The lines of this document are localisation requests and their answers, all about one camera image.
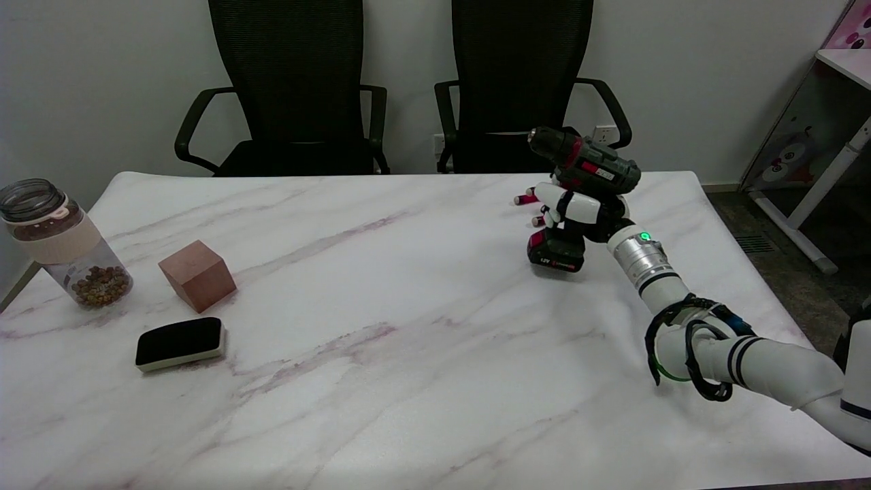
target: drill label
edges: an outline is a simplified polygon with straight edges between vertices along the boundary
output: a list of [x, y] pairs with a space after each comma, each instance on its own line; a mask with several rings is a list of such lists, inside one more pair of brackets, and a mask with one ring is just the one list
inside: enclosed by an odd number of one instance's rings
[[596, 174], [599, 177], [602, 177], [603, 179], [614, 180], [614, 177], [616, 177], [616, 175], [612, 174], [611, 172], [608, 172], [607, 170], [605, 170], [601, 167], [596, 167], [595, 165], [591, 164], [589, 161], [586, 161], [583, 164], [581, 164], [581, 168], [583, 168], [583, 170], [586, 170], [587, 172], [589, 172], [591, 174]]

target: coffee beans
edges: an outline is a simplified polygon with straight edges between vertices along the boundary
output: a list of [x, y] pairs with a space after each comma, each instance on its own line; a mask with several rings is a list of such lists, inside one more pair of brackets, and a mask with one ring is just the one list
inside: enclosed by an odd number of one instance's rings
[[88, 275], [70, 287], [76, 302], [85, 307], [103, 308], [115, 303], [130, 291], [132, 279], [121, 267], [105, 269], [94, 266]]

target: marble table top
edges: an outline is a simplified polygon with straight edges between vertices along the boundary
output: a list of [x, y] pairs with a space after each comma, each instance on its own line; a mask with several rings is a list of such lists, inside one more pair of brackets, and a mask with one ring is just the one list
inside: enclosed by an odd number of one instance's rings
[[[871, 476], [801, 412], [656, 388], [650, 313], [603, 246], [527, 263], [544, 175], [120, 174], [91, 211], [135, 286], [80, 310], [44, 273], [0, 316], [0, 487], [645, 490]], [[702, 296], [809, 345], [694, 174], [633, 219]], [[196, 315], [157, 262], [194, 240], [239, 285], [223, 360], [143, 375], [138, 336]]]

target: drill battery pack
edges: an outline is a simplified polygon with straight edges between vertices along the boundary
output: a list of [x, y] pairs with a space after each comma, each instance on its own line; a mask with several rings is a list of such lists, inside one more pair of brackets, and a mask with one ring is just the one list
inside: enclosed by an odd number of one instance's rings
[[560, 228], [545, 228], [530, 237], [526, 255], [530, 262], [551, 269], [578, 272], [584, 265], [584, 239]]

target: brown cube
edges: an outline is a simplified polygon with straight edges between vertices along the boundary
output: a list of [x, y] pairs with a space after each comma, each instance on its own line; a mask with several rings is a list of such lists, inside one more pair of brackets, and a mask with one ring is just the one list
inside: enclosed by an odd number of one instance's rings
[[197, 240], [158, 264], [175, 292], [197, 313], [236, 290], [224, 259]]

